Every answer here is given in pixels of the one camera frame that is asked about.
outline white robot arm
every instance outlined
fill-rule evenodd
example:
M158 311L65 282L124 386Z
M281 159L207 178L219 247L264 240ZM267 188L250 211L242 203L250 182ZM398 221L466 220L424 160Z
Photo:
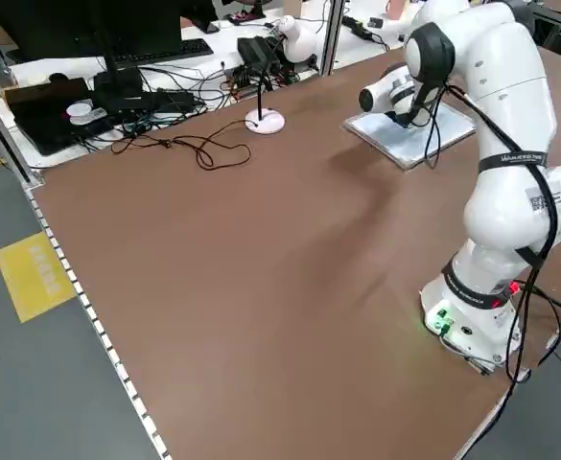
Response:
M535 175L544 177L554 197L554 243L561 242L561 167L546 168L556 119L525 7L522 0L475 8L468 0L430 0L416 15L405 45L413 81L410 104L394 97L395 81L405 80L406 67L393 69L360 95L364 110L395 112L397 123L406 126L423 116L423 107L436 101L451 76L461 76L468 101L519 147L511 151L477 119L479 175L464 211L469 240L421 293L427 327L476 357L473 364L487 372L504 361L506 342L512 351L520 344L511 283L538 264L551 228Z

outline white desk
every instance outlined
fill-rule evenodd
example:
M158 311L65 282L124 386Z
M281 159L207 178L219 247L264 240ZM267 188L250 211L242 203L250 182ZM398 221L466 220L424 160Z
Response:
M367 23L371 16L384 17L384 11L387 0L352 0L346 4L349 8L347 15L355 17ZM324 0L311 0L303 5L302 17L307 19L322 19ZM410 4L408 10L405 11L404 16L399 21L386 21L382 29L372 29L373 32L380 35L383 40L391 47L397 48L401 46L398 41L398 36L409 25L410 20L420 5ZM206 35L195 27L182 29L182 37L189 38L204 38L214 51L214 55L204 57L192 57L188 59L180 59L175 61L168 61L163 64L158 64L159 68L165 68L173 72L178 72L183 75L182 77L175 77L178 83L185 88L193 85L194 81L189 80L188 77L202 78L202 76L209 76L222 69L222 63L226 69L231 69L242 64L242 59L236 48L236 41L238 37L253 37L256 35L267 35L269 30L264 27L257 27L253 24L264 24L265 22L272 22L283 16L283 9L277 8L265 11L267 18L259 21L254 21L242 26L233 26L228 21L218 21L217 25L221 29L216 34ZM325 8L325 19L329 11L329 4ZM321 22L307 22L300 21L302 27L307 27L313 31L317 31ZM317 34L317 47L316 54L320 57L324 45L325 33L327 25L323 25L320 32ZM342 28L339 36L339 46L336 54L336 67L340 68L364 59L372 58L383 53L385 50L381 45L376 43L364 41L357 36L353 35L347 28ZM82 77L86 79L89 85L92 83L92 78L104 70L102 58L95 57L82 57L82 58L69 58L69 59L43 59L24 64L14 65L13 72L21 86L28 86L33 84L40 84L47 81L47 78L54 73L62 73L70 79ZM179 66L183 70L169 67L162 67L164 64L171 64ZM302 79L308 78L314 72L305 73L301 75ZM175 89L175 83L168 76L154 73L144 72L144 76L152 88L162 87L165 89ZM219 89L220 83L224 81L224 77L207 82L204 89ZM4 101L0 98L0 117L5 126L8 128L14 142L18 145L27 163L32 168L49 168L66 161L88 154L88 150L82 146L74 146L69 149L62 150L50 156L43 156L39 153L37 148L24 136L24 134L15 126L13 115ZM102 136L108 141L115 141L121 138L117 131L106 133ZM103 147L103 143L91 143L97 147Z

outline keyboard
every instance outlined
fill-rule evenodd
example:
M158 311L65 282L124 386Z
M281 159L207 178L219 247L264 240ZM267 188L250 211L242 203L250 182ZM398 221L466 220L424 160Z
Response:
M135 67L138 65L156 64L166 60L196 58L198 56L213 55L214 52L203 38L182 40L177 48L167 53L148 53L145 55L118 55L116 65L121 68Z

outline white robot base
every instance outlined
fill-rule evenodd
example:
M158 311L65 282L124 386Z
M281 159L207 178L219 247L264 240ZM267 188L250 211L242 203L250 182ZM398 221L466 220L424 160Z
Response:
M264 108L261 113L263 120L259 120L257 109L249 111L245 116L245 127L258 134L275 134L282 130L285 120L280 112Z
M512 302L495 310L476 309L455 297L440 275L421 292L421 304L427 329L479 372L492 374L504 364L515 315ZM510 353L520 343L521 330L517 324L511 335Z

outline monitor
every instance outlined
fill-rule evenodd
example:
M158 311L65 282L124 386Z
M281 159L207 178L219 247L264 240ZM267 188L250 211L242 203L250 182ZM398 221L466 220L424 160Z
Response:
M0 0L0 25L24 60L103 55L100 24L115 55L170 53L180 16L198 27L217 19L212 0Z

